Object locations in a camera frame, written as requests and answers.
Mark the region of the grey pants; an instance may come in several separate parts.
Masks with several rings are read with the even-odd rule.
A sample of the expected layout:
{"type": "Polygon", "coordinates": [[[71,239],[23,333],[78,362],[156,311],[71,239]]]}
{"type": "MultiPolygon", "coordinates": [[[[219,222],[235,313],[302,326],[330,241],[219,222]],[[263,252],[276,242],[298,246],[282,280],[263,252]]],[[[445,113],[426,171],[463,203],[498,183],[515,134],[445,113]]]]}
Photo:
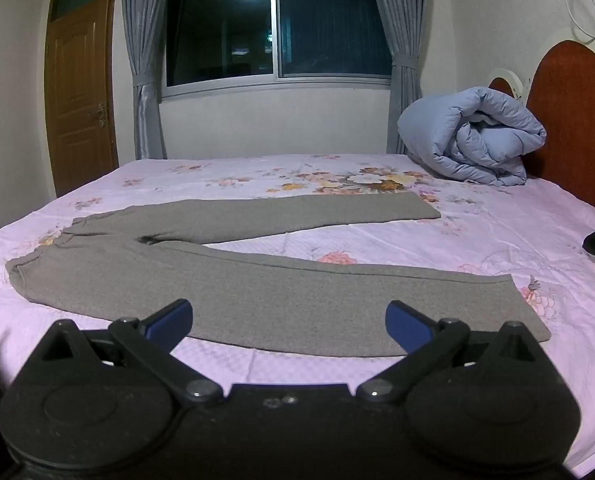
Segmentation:
{"type": "Polygon", "coordinates": [[[78,218],[6,269],[25,299],[109,321],[144,318],[186,299],[194,309],[191,336],[243,348],[398,356],[401,348],[385,329],[394,300],[429,318],[459,318],[473,330],[519,321],[537,340],[548,340],[550,330],[508,275],[341,266],[223,249],[234,240],[323,226],[436,217],[410,192],[181,200],[78,218]]]}

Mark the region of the blue folded duvet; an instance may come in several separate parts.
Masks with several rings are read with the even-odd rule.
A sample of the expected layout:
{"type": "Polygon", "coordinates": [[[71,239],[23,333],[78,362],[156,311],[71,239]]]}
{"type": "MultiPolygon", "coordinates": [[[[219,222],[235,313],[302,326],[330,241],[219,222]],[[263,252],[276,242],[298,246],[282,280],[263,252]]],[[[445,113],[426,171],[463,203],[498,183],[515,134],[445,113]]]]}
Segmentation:
{"type": "Polygon", "coordinates": [[[404,110],[397,128],[409,158],[432,174],[494,186],[523,185],[522,157],[547,141],[532,112],[487,87],[419,99],[404,110]]]}

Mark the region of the red wooden headboard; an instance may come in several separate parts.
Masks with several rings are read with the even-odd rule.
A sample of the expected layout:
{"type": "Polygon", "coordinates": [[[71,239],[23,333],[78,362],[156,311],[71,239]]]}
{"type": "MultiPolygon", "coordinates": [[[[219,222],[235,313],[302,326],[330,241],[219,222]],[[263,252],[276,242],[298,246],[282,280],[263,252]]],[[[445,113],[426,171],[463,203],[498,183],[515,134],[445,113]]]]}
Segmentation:
{"type": "Polygon", "coordinates": [[[526,107],[547,131],[546,144],[523,157],[527,173],[595,207],[595,51],[574,40],[549,48],[526,107]]]}

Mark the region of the brown wooden door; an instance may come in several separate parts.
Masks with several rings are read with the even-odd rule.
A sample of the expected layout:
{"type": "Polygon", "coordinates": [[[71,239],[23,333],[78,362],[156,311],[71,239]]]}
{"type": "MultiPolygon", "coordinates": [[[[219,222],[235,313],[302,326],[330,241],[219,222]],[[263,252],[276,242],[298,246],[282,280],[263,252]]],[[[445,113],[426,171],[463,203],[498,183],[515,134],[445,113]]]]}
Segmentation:
{"type": "Polygon", "coordinates": [[[114,0],[50,0],[45,120],[63,196],[118,168],[112,104],[114,0]]]}

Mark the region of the aluminium sliding window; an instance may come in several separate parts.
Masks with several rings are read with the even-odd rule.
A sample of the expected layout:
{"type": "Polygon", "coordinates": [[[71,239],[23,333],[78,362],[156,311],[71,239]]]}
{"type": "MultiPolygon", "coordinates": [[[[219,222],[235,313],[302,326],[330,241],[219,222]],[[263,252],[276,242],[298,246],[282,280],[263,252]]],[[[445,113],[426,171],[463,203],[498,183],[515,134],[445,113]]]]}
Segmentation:
{"type": "Polygon", "coordinates": [[[375,0],[168,0],[163,90],[378,86],[391,77],[375,0]]]}

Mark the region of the right grey curtain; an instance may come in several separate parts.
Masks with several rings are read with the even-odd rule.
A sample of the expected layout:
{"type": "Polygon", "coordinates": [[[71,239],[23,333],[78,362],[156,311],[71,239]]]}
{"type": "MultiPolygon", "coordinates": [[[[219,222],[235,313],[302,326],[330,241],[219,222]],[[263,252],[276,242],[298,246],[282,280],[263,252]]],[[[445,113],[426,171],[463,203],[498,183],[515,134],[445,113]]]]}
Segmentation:
{"type": "Polygon", "coordinates": [[[429,0],[375,0],[391,53],[389,119],[386,151],[406,152],[397,121],[412,102],[421,98],[421,53],[429,0]]]}

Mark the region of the grey curtain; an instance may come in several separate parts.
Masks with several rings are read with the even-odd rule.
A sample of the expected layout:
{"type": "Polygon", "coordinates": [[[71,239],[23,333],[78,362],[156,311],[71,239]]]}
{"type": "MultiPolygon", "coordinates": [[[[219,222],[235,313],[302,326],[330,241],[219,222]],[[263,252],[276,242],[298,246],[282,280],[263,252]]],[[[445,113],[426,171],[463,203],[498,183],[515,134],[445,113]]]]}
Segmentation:
{"type": "Polygon", "coordinates": [[[166,157],[159,84],[166,1],[122,0],[127,56],[132,72],[134,148],[138,159],[166,157]]]}
{"type": "Polygon", "coordinates": [[[391,53],[389,119],[386,151],[406,152],[397,121],[412,102],[421,98],[421,53],[429,0],[375,0],[391,53]]]}

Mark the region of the left grey curtain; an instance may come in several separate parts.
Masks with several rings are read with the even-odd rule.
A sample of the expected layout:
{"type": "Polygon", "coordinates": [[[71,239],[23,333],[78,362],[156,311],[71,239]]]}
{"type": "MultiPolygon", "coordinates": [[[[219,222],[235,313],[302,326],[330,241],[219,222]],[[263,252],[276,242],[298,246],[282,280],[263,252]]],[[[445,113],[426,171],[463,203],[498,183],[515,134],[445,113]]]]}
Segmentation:
{"type": "Polygon", "coordinates": [[[134,148],[138,159],[166,157],[159,84],[166,1],[122,0],[127,56],[132,72],[134,148]]]}

